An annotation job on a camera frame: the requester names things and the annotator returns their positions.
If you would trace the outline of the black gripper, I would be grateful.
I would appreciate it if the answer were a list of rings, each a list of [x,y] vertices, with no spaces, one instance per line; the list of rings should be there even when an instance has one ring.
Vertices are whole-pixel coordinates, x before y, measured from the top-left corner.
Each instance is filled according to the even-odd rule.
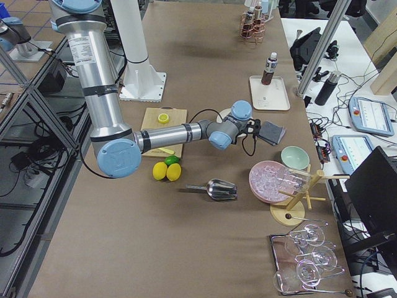
[[[241,135],[252,135],[253,138],[257,138],[259,136],[260,130],[261,121],[259,119],[249,119],[243,122]]]

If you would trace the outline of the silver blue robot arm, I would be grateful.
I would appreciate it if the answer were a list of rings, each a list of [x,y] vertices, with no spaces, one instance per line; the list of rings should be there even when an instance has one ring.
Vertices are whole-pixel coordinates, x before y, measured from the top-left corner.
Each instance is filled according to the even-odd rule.
[[[166,74],[150,64],[139,5],[136,1],[112,1],[117,29],[127,59],[122,85],[104,37],[107,27],[100,1],[50,1],[53,29],[66,36],[93,125],[91,143],[97,164],[106,178],[134,173],[143,153],[196,140],[208,140],[219,150],[236,143],[241,134],[253,133],[259,121],[252,106],[236,101],[221,122],[200,120],[134,131],[122,117],[120,98],[159,102]]]

